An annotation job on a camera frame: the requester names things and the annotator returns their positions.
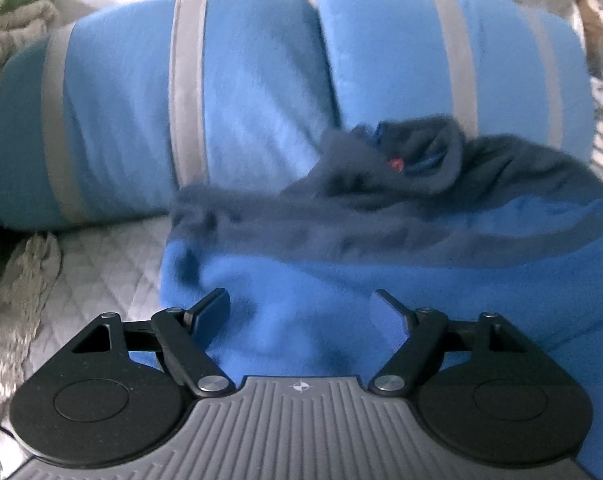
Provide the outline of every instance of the triangular cutout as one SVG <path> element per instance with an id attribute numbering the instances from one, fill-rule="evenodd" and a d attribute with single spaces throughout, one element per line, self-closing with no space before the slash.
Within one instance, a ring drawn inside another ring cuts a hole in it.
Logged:
<path id="1" fill-rule="evenodd" d="M 108 352 L 112 348 L 110 330 L 107 325 L 99 325 L 86 336 L 75 348 L 73 354 L 89 354 L 93 352 Z"/>

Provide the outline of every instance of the circular pad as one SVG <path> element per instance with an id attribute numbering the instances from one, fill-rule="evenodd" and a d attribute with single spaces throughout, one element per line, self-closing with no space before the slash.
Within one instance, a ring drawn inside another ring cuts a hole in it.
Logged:
<path id="1" fill-rule="evenodd" d="M 121 412 L 127 404 L 128 390 L 106 379 L 69 384 L 59 391 L 54 400 L 60 415 L 77 422 L 106 420 Z"/>
<path id="2" fill-rule="evenodd" d="M 497 466 L 574 455 L 590 428 L 587 394 L 557 374 L 536 372 L 525 354 L 506 353 L 503 363 L 470 360 L 426 381 L 416 397 L 425 428 L 460 455 Z"/>

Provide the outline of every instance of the metal screw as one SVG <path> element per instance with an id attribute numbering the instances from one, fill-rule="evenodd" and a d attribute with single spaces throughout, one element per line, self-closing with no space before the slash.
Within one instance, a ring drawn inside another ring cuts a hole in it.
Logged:
<path id="1" fill-rule="evenodd" d="M 383 392 L 396 392 L 406 386 L 405 381 L 398 375 L 379 376 L 374 384 Z"/>
<path id="2" fill-rule="evenodd" d="M 207 375 L 197 381 L 197 387 L 203 391 L 211 394 L 220 392 L 228 388 L 229 380 L 221 375 Z"/>

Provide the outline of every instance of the blue pillow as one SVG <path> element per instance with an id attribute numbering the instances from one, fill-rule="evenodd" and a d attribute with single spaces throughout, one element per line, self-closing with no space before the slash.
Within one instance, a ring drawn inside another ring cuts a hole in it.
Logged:
<path id="1" fill-rule="evenodd" d="M 342 126 L 452 114 L 587 161 L 589 75 L 568 23 L 510 0 L 317 0 Z"/>
<path id="2" fill-rule="evenodd" d="M 150 0 L 96 12 L 2 73 L 0 225 L 164 213 L 193 180 L 275 192 L 312 168 L 335 120 L 307 0 Z"/>

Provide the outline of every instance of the gray stripe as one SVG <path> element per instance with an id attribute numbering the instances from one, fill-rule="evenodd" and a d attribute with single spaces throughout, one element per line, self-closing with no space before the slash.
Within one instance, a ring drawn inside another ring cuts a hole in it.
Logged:
<path id="1" fill-rule="evenodd" d="M 477 80 L 466 18 L 457 0 L 434 0 L 441 23 L 443 43 L 453 91 L 453 115 L 469 139 L 479 135 Z"/>
<path id="2" fill-rule="evenodd" d="M 537 42 L 539 58 L 544 68 L 546 78 L 546 94 L 548 96 L 548 144 L 559 149 L 563 142 L 564 105 L 561 99 L 561 86 L 559 85 L 559 69 L 555 51 L 550 38 L 539 19 L 536 11 L 527 7 L 520 7 L 521 15 L 528 22 L 528 26 Z"/>
<path id="3" fill-rule="evenodd" d="M 66 51 L 74 23 L 58 28 L 46 49 L 42 73 L 42 139 L 46 172 L 60 212 L 71 224 L 88 221 L 80 188 L 70 164 L 64 124 Z"/>
<path id="4" fill-rule="evenodd" d="M 177 0 L 170 47 L 170 142 L 178 186 L 208 180 L 202 77 L 207 0 Z"/>

